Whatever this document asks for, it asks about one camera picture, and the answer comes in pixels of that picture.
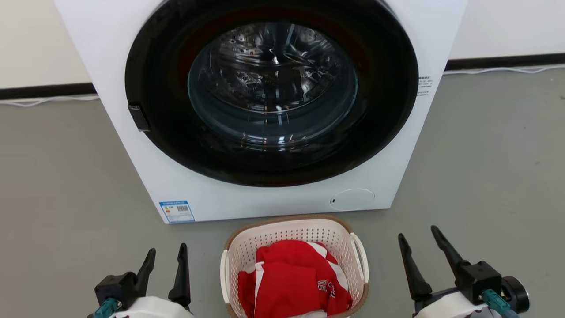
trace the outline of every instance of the red and white garment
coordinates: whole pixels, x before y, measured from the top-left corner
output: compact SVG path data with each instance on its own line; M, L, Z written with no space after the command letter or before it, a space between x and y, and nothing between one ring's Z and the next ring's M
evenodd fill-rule
M239 272L248 318L320 317L345 312L353 300L336 259L321 243L282 240L257 250L252 272Z

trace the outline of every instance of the front-loading washing machine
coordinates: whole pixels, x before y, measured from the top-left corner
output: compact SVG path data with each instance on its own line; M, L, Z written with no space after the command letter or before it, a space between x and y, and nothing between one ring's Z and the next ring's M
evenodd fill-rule
M168 224L389 208L467 0L55 0Z

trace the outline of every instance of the white wall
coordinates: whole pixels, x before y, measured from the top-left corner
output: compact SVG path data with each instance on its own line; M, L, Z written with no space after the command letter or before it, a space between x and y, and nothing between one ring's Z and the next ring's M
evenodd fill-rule
M565 0L470 0L451 58L565 52L564 14ZM0 2L0 44L0 89L90 81L53 0Z

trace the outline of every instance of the brown basket rim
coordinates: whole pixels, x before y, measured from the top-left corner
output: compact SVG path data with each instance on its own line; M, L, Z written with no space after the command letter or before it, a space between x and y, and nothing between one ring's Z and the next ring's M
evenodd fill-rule
M306 215L279 217L279 218L274 218L274 219L271 219L271 220L255 222L255 223L252 223L252 224L249 224L249 225L246 225L246 226L240 228L239 230L235 231L228 238L228 241L226 242L224 249L226 251L229 251L229 248L232 245L232 242L236 238L236 236L238 236L243 231L252 229L254 227L260 227L260 226L263 226L263 225L269 225L269 224L274 224L274 223L282 223L282 222L287 222L287 221L316 220L316 219L325 219L325 220L331 220L331 221L337 222L341 226L343 226L347 230L348 233L350 233L350 234L353 233L351 227L347 223L343 222L342 220L338 219L337 217L333 217L333 216L329 216L329 215L325 215L325 214L306 214ZM346 318L346 317L353 315L354 313L358 312L361 309L361 307L367 301L368 297L369 297L369 283L365 283L365 284L363 284L363 294L361 295L359 302L355 306L353 306L353 308L349 309L346 312L339 313L337 315L328 316L328 318ZM228 310L230 317L238 318L238 316L236 315L236 312L233 310L232 304L227 303L227 304L225 304L225 306L226 306L226 309Z

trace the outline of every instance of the black baseboard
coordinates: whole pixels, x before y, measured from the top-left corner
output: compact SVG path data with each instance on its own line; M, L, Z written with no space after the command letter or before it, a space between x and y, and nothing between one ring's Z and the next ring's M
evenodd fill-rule
M474 68L524 67L552 64L565 64L565 53L512 57L451 59L447 62L445 70L457 71L472 70ZM92 85L92 83L0 89L0 100L17 100L21 98L71 96L85 94L96 94L96 89L94 89L94 85Z
M0 100L96 94L92 83L32 86L0 89Z

